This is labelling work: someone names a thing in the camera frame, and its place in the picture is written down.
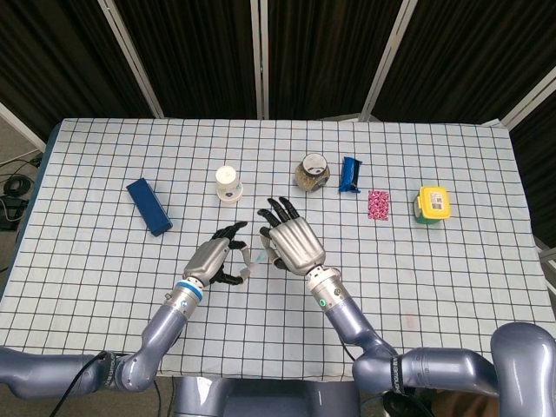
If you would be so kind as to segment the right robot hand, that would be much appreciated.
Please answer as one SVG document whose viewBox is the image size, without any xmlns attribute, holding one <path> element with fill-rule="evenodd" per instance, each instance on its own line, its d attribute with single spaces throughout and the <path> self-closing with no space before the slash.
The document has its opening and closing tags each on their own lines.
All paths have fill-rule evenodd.
<svg viewBox="0 0 556 417">
<path fill-rule="evenodd" d="M 257 214 L 269 224 L 260 228 L 261 244 L 269 261 L 278 269 L 304 276 L 324 264 L 326 251 L 307 221 L 285 197 L 269 197 L 273 211 L 261 208 Z"/>
</svg>

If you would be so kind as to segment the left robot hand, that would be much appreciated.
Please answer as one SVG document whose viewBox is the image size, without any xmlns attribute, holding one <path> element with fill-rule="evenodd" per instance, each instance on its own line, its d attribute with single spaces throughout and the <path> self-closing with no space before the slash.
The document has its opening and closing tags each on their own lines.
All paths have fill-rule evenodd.
<svg viewBox="0 0 556 417">
<path fill-rule="evenodd" d="M 250 276 L 251 253 L 248 244 L 244 241 L 237 241 L 235 235 L 247 225 L 247 222 L 237 222 L 216 230 L 212 237 L 195 251 L 183 270 L 183 279 L 198 280 L 203 287 L 215 282 L 232 286 L 243 284 Z M 223 267 L 229 253 L 233 250 L 239 250 L 242 253 L 246 265 L 237 276 L 226 273 Z"/>
</svg>

